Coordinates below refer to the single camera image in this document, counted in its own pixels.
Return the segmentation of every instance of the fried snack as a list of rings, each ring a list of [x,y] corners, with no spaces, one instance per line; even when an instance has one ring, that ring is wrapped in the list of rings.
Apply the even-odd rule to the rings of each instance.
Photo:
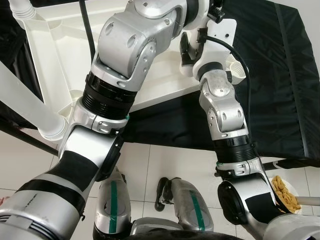
[[[296,197],[288,191],[281,177],[275,176],[272,179],[272,185],[275,194],[279,197],[281,202],[283,202],[283,204],[288,208],[288,210],[291,213],[294,214],[297,210],[301,209],[301,206],[298,204]]]

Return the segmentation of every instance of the black rubber band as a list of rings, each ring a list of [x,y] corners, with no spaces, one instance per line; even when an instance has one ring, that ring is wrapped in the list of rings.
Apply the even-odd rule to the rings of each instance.
[[[127,109],[127,108],[131,108],[132,105],[134,104],[134,102],[119,102],[119,101],[115,101],[110,98],[107,98],[107,97],[101,95],[100,93],[98,93],[97,91],[93,90],[91,88],[91,86],[89,86],[88,84],[86,84],[86,86],[85,86],[85,91],[89,95],[94,97],[95,100],[98,100],[99,102],[106,104],[106,105],[113,107],[113,108]]]
[[[200,69],[198,70],[198,78],[199,80],[202,78],[202,76],[211,71],[211,70],[223,70],[223,66],[220,62],[208,62],[207,64],[203,65],[202,67],[200,67]]]
[[[199,1],[186,0],[186,16],[184,21],[184,27],[196,19],[199,12]]]
[[[59,185],[52,181],[34,179],[27,183],[25,183],[17,192],[25,191],[25,190],[33,190],[33,191],[41,191],[47,193],[53,193],[67,202],[69,202],[72,206],[76,208],[79,213],[79,216],[82,216],[85,210],[86,201],[84,198],[75,190]]]

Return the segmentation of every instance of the silver metal casing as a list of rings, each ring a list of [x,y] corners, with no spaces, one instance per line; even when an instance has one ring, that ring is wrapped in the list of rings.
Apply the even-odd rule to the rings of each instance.
[[[116,167],[101,182],[95,208],[96,228],[104,234],[123,233],[130,227],[131,205],[127,184]]]
[[[306,239],[320,240],[320,216],[281,215],[268,224],[263,236],[263,240]]]
[[[207,113],[213,141],[248,135],[243,108],[224,70],[206,72],[200,81],[199,102]]]
[[[214,231],[214,222],[200,192],[190,182],[173,179],[171,182],[174,211],[185,230]]]
[[[183,230],[183,227],[174,221],[162,218],[144,217],[134,221],[130,235],[148,233],[157,230]]]
[[[175,10],[158,19],[146,18],[136,11],[135,3],[129,1],[125,11],[116,13],[109,18],[101,30],[97,47],[100,61],[125,78],[130,78],[148,43],[155,44],[155,48],[153,48],[155,55],[168,49],[173,38],[176,19]],[[146,70],[149,70],[152,60],[148,59],[145,62]],[[104,80],[100,75],[97,75],[93,67],[91,71],[98,78]]]

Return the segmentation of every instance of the white pipe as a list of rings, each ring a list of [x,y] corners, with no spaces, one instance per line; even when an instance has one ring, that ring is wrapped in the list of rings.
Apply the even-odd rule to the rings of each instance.
[[[36,11],[29,0],[9,0],[14,18],[19,20],[31,19]]]
[[[296,196],[295,198],[300,205],[320,206],[320,197]]]
[[[67,121],[52,112],[0,61],[0,101],[35,125],[51,141],[63,138]]]

